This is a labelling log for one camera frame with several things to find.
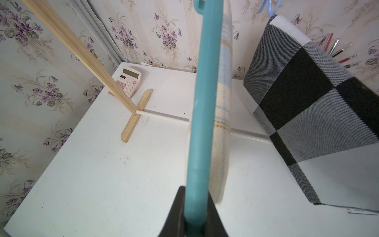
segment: plaid cloth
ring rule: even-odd
[[[230,1],[224,0],[215,123],[213,128],[212,157],[208,187],[214,203],[222,201],[229,169],[232,33],[233,26]],[[190,140],[190,133],[191,124],[188,134],[188,142]]]
[[[379,210],[379,97],[283,16],[272,16],[244,86],[314,204]]]

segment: wooden pole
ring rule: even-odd
[[[103,83],[116,98],[137,116],[137,106],[116,84],[111,75],[86,48],[84,43],[64,22],[46,0],[22,0],[43,23],[75,54],[76,57]]]

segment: pink calculator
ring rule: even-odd
[[[124,67],[116,80],[116,84],[131,98],[141,85],[141,73],[133,68]]]

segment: metal pen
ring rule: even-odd
[[[330,51],[329,51],[329,55],[332,55],[332,53],[333,53],[335,47],[337,46],[338,42],[340,41],[340,39],[341,39],[341,38],[337,38],[337,39],[335,40],[333,47],[332,47],[332,48],[330,49]]]
[[[354,66],[356,66],[356,65],[358,65],[359,64],[359,62],[357,62],[357,63],[352,63],[352,64],[348,64],[348,65],[345,65],[344,67],[345,68],[351,68],[351,67],[354,67]]]
[[[347,49],[348,47],[350,47],[353,43],[350,42],[345,48],[342,48],[340,50],[338,50],[335,54],[332,55],[332,58],[334,58],[335,56],[337,56],[338,54],[342,53],[345,49]]]

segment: cream plaid towel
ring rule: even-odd
[[[224,0],[221,34],[212,162],[209,179],[209,192],[214,203],[222,200],[229,167],[230,95],[232,83],[232,12],[229,0]]]

